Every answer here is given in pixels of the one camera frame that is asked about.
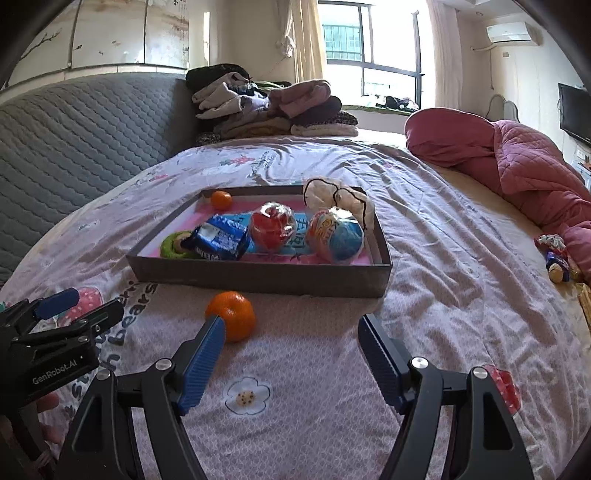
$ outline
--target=curtain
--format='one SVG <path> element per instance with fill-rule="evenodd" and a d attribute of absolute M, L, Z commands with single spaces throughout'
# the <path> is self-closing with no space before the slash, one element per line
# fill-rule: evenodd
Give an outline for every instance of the curtain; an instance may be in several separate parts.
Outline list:
<path fill-rule="evenodd" d="M 326 52 L 317 0 L 275 1 L 282 30 L 277 47 L 286 57 L 295 54 L 296 82 L 324 78 Z"/>
<path fill-rule="evenodd" d="M 462 98 L 462 46 L 456 9 L 439 0 L 427 0 L 433 28 L 435 106 L 460 109 Z"/>
<path fill-rule="evenodd" d="M 281 38 L 276 45 L 285 58 L 291 58 L 296 44 L 291 38 L 293 29 L 293 16 L 291 15 L 291 0 L 275 0 L 275 13 L 281 29 Z"/>

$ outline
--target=blue snack package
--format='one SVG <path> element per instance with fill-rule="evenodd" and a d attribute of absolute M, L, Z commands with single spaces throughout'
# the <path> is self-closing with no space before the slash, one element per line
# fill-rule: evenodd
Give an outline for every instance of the blue snack package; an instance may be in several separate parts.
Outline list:
<path fill-rule="evenodd" d="M 181 242 L 204 260 L 239 260 L 249 245 L 248 227 L 215 214 Z"/>

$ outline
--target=bed sheet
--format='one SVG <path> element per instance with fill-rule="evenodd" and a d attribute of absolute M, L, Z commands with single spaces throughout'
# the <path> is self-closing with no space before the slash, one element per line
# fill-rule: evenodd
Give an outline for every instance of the bed sheet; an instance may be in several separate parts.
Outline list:
<path fill-rule="evenodd" d="M 139 284 L 125 253 L 203 188 L 335 176 L 376 202 L 394 265 L 388 291 L 380 301 L 247 294 L 258 316 L 254 336 L 224 347 L 201 404 L 184 419 L 210 480 L 379 476 L 401 419 L 356 341 L 366 312 L 440 368 L 511 372 L 522 395 L 514 419 L 534 473 L 555 478 L 591 424 L 588 342 L 582 347 L 574 334 L 573 298 L 548 280 L 527 246 L 532 226 L 517 224 L 510 206 L 383 143 L 285 137 L 190 149 L 57 225 L 21 262 L 0 303 L 68 287 L 81 291 L 81 311 L 119 297 L 124 321 L 98 338 L 101 363 L 117 374 L 144 369 L 197 333 L 215 292 Z M 62 388 L 60 407 L 44 420 L 65 431 L 93 374 Z M 255 405 L 236 408 L 237 388 L 259 392 Z M 429 478 L 443 467 L 449 414 Z M 134 416 L 146 477 L 158 478 L 145 421 Z"/>
<path fill-rule="evenodd" d="M 412 156 L 405 147 L 406 137 L 401 134 L 360 129 L 358 140 L 369 145 L 389 145 Z M 495 223 L 499 233 L 516 247 L 532 270 L 538 272 L 540 276 L 546 274 L 545 259 L 532 241 L 533 238 L 540 236 L 542 233 L 537 226 L 509 202 L 468 175 L 449 168 L 431 164 L 430 166 Z M 591 334 L 574 283 L 556 285 L 556 293 L 564 300 L 567 318 L 574 334 L 581 343 L 587 373 L 591 377 Z"/>

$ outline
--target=orange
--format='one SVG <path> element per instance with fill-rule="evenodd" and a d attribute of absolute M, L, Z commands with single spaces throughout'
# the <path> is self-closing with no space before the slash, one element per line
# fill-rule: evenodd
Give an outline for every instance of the orange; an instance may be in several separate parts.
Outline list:
<path fill-rule="evenodd" d="M 205 310 L 205 316 L 220 316 L 226 324 L 226 341 L 239 342 L 249 337 L 256 325 L 251 303 L 237 291 L 216 295 Z"/>
<path fill-rule="evenodd" d="M 216 190 L 209 201 L 214 209 L 224 212 L 232 206 L 232 195 L 223 190 Z"/>

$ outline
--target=gray quilted headboard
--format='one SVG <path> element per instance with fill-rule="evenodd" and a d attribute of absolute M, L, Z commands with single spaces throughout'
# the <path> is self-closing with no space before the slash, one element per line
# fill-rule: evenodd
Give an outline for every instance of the gray quilted headboard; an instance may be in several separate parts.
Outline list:
<path fill-rule="evenodd" d="M 184 77 L 112 73 L 0 104 L 0 286 L 57 222 L 194 145 Z"/>

